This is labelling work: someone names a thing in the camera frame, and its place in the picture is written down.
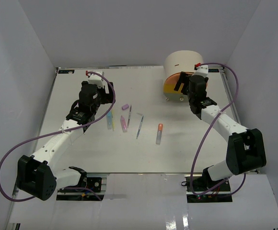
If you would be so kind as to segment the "orange top drawer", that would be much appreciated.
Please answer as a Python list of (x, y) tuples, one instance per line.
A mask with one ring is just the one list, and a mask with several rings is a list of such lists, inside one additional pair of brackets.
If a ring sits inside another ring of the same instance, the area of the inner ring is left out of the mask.
[(175, 73), (172, 76), (168, 77), (163, 84), (163, 88), (172, 88), (175, 87), (178, 79), (179, 79), (180, 73)]

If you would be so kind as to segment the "yellow drawer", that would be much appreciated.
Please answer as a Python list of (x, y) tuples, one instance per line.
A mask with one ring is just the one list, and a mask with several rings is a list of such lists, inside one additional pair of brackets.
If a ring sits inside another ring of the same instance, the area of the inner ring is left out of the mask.
[(163, 88), (163, 93), (181, 93), (181, 88), (182, 88), (183, 84), (180, 87), (179, 91), (174, 91), (174, 87), (172, 88)]

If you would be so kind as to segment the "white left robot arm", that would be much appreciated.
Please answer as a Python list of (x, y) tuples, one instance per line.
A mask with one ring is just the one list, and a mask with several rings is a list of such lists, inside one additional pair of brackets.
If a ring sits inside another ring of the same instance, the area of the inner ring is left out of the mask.
[(86, 171), (70, 166), (59, 173), (53, 173), (54, 166), (69, 146), (95, 120), (95, 115), (102, 104), (113, 102), (113, 91), (106, 92), (103, 80), (88, 80), (81, 83), (79, 99), (71, 106), (59, 133), (34, 152), (31, 156), (23, 155), (18, 160), (16, 185), (19, 189), (39, 198), (48, 200), (61, 188), (73, 187), (76, 191), (86, 188)]

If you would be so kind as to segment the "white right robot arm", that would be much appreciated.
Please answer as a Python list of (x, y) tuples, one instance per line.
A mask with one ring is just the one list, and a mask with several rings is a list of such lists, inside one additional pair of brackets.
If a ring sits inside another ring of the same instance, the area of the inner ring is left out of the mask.
[(263, 135), (257, 128), (248, 129), (226, 115), (215, 101), (207, 96), (208, 78), (195, 72), (181, 72), (174, 90), (187, 95), (191, 112), (209, 124), (208, 131), (216, 130), (227, 142), (225, 160), (203, 170), (200, 177), (192, 176), (186, 183), (193, 192), (194, 186), (204, 193), (215, 190), (233, 175), (240, 175), (266, 165)]

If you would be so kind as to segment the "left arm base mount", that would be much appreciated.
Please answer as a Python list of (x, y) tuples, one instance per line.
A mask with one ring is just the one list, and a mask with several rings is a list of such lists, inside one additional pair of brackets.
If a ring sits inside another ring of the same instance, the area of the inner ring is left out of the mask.
[(107, 178), (105, 175), (88, 176), (81, 185), (72, 189), (60, 189), (57, 201), (102, 201), (106, 191)]

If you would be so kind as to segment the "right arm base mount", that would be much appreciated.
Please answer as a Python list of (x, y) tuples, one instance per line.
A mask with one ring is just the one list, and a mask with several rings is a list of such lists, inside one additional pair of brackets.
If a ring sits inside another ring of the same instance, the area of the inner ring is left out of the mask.
[[(216, 187), (212, 191), (204, 195), (195, 195), (190, 189), (190, 177), (185, 177), (184, 181), (181, 182), (181, 186), (186, 188), (186, 197), (189, 204), (200, 204), (200, 203), (231, 203), (232, 196), (230, 183), (226, 181), (222, 185)], [(203, 193), (208, 190), (200, 176), (194, 176), (193, 178), (193, 189), (195, 193)]]

